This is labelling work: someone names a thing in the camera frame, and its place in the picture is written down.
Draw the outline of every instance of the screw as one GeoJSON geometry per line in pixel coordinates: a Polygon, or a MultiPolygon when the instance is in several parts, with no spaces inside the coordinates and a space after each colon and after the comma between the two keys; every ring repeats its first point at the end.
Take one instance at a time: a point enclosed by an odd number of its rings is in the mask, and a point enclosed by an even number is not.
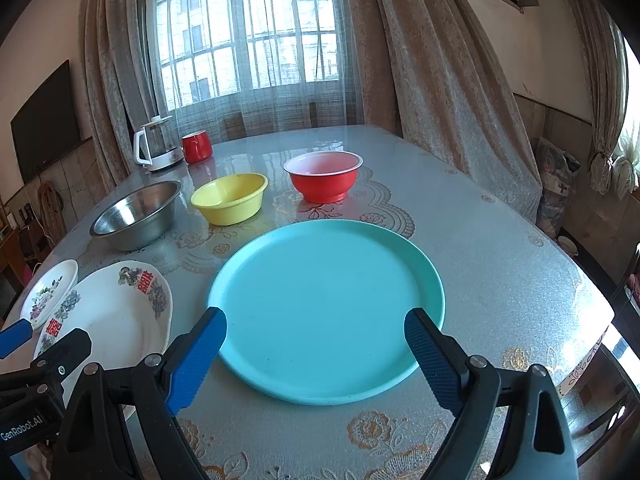
{"type": "Polygon", "coordinates": [[[472,355],[469,358],[469,362],[475,368],[484,368],[486,366],[486,359],[481,355],[472,355]]]}
{"type": "Polygon", "coordinates": [[[153,367],[158,366],[162,361],[162,356],[160,354],[149,354],[145,357],[145,365],[153,367]]]}
{"type": "Polygon", "coordinates": [[[82,371],[85,375],[93,375],[98,371],[98,363],[89,363],[82,371]]]}
{"type": "Polygon", "coordinates": [[[533,365],[531,367],[531,371],[533,372],[534,375],[537,375],[538,377],[546,376],[546,369],[542,365],[533,365]]]}

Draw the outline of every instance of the red cup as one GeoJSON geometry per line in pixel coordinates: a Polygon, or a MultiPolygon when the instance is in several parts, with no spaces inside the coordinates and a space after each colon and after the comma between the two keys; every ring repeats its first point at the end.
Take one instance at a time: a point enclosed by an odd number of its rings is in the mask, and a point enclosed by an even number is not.
{"type": "Polygon", "coordinates": [[[331,204],[347,196],[362,158],[350,152],[311,152],[288,160],[284,170],[307,202],[331,204]]]}
{"type": "Polygon", "coordinates": [[[202,162],[213,155],[213,148],[205,130],[185,135],[182,138],[182,150],[187,164],[202,162]]]}

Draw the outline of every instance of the kettle handle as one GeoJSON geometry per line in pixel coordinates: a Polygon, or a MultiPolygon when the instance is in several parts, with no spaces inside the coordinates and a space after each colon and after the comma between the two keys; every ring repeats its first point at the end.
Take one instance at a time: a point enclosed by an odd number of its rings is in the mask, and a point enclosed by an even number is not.
{"type": "Polygon", "coordinates": [[[133,135],[133,157],[138,164],[152,164],[149,143],[148,140],[146,140],[146,132],[144,130],[140,130],[133,135]],[[142,154],[146,156],[146,158],[140,157],[140,148],[142,148],[142,154]]]}

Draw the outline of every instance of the stainless steel bowl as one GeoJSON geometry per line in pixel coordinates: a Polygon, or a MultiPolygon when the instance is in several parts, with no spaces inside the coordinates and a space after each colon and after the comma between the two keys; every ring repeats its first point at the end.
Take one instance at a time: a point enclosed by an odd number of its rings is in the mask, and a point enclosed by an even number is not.
{"type": "Polygon", "coordinates": [[[119,251],[140,249],[161,237],[174,221],[174,201],[182,184],[167,180],[143,187],[105,209],[89,229],[119,251]]]}

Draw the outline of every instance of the television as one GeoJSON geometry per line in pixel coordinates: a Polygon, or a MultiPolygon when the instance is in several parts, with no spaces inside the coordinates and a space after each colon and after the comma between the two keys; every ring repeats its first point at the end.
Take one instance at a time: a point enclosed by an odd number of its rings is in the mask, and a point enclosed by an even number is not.
{"type": "Polygon", "coordinates": [[[22,105],[11,130],[25,184],[80,145],[68,59],[22,105]]]}

